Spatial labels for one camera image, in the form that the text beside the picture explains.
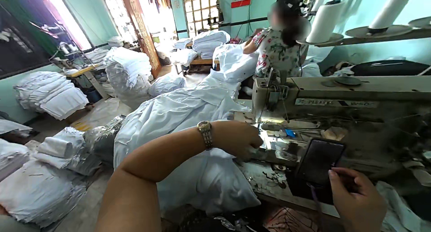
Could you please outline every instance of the gold watch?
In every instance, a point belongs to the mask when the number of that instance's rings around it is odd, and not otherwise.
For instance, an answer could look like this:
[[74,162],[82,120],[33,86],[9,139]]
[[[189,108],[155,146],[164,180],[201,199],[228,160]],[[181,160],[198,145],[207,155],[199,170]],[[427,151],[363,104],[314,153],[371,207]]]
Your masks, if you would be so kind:
[[211,150],[213,148],[213,138],[211,137],[211,123],[208,121],[202,121],[197,124],[197,128],[203,136],[203,141],[205,142],[207,150]]

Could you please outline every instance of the smartphone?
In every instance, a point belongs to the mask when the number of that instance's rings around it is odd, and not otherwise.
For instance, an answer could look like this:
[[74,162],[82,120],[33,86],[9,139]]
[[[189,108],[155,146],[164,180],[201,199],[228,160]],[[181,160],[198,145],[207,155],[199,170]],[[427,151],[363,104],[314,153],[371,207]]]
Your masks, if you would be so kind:
[[334,140],[314,138],[296,170],[297,179],[324,187],[329,183],[328,170],[335,167],[346,146]]

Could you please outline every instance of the floral blouse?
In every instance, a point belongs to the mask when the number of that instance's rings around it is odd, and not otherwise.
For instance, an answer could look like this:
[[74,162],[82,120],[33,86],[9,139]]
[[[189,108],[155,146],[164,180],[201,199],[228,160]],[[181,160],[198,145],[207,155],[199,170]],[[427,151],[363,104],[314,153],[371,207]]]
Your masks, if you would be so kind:
[[262,30],[253,37],[253,42],[259,52],[259,60],[255,75],[260,78],[269,77],[271,68],[280,72],[287,71],[287,77],[300,77],[299,52],[303,45],[289,48],[281,37],[281,31],[272,27]]

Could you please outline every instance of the woman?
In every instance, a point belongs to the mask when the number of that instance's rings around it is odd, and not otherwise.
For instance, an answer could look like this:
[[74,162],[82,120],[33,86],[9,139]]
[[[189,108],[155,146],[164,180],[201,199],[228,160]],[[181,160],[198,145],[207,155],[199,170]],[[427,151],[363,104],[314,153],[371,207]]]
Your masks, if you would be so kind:
[[299,6],[277,1],[268,16],[271,27],[256,29],[246,42],[244,54],[259,53],[255,77],[269,77],[271,69],[275,77],[300,77],[300,56],[304,46],[296,42],[307,21],[301,16]]
[[[161,232],[157,185],[187,159],[212,146],[237,157],[246,157],[249,147],[260,147],[257,128],[237,121],[211,122],[209,130],[190,128],[168,134],[129,154],[108,182],[97,219],[97,232]],[[358,194],[349,193],[338,174],[349,175]],[[347,231],[377,232],[386,214],[386,204],[363,174],[344,168],[329,171],[334,204]],[[213,231],[230,231],[220,221]]]

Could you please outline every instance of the machine brand label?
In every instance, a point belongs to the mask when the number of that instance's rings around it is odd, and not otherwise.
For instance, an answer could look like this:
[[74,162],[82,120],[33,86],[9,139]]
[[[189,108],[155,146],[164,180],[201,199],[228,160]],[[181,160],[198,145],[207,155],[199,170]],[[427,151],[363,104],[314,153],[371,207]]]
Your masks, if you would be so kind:
[[326,106],[326,107],[356,107],[377,108],[379,102],[372,101],[347,101],[330,99],[297,98],[295,105]]

